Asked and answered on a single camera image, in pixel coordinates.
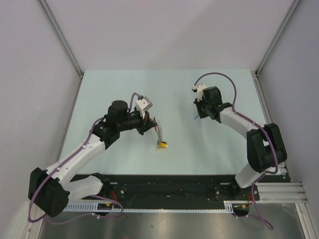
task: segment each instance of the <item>light blue table surface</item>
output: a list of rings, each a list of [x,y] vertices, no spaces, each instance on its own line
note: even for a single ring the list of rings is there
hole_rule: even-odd
[[[133,92],[153,103],[150,115],[160,121],[169,147],[157,149],[153,129],[144,136],[136,130],[122,132],[108,150],[79,173],[104,174],[236,174],[247,163],[246,140],[231,128],[210,118],[194,119],[196,94],[191,87],[208,72],[227,74],[236,84],[236,108],[265,123],[251,73],[241,70],[118,70],[86,71],[72,115],[61,157],[87,136],[94,120],[107,114],[114,100],[130,101]],[[234,90],[222,76],[202,79],[217,86],[223,102],[232,102]]]

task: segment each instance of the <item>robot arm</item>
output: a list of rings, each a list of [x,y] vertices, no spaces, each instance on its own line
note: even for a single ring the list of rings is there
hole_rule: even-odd
[[[197,93],[194,103],[200,118],[210,117],[219,123],[223,123],[247,140],[248,163],[236,174],[235,180],[240,188],[246,188],[258,179],[265,171],[274,167],[274,156],[266,141],[264,134],[254,124],[237,115],[231,103],[223,103],[220,90],[217,87],[206,87],[204,84],[193,86]],[[286,149],[278,126],[274,123],[260,124],[267,132],[276,152],[278,163],[287,159]]]
[[[120,132],[137,129],[143,135],[157,123],[148,113],[152,103],[147,97],[136,101],[136,108],[128,112],[128,104],[114,101],[108,114],[99,121],[89,138],[64,159],[59,160],[45,170],[36,168],[30,176],[28,197],[31,200],[39,185],[48,178],[38,191],[34,203],[49,216],[55,217],[67,206],[68,202],[98,194],[101,189],[110,187],[110,181],[99,173],[88,178],[70,182],[74,175],[96,155],[108,149],[120,137]]]

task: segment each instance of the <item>white wall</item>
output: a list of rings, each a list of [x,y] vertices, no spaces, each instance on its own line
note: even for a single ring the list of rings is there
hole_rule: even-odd
[[[256,70],[293,0],[48,0],[86,70]]]
[[[261,74],[280,125],[294,181],[302,181],[319,222],[319,1],[301,3]]]
[[[35,0],[0,1],[0,238],[60,149],[79,78]]]

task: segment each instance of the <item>metal floor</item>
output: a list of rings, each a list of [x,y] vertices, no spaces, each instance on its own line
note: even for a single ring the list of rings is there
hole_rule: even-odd
[[[259,205],[274,230],[257,219],[235,219],[231,214],[126,213],[116,219],[80,218],[54,226],[43,223],[39,239],[304,239],[294,204]],[[78,213],[62,213],[65,221]]]

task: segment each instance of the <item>yellow object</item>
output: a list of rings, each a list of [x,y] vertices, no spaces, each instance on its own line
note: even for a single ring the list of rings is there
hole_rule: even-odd
[[[166,142],[158,142],[158,148],[167,148],[168,144]]]

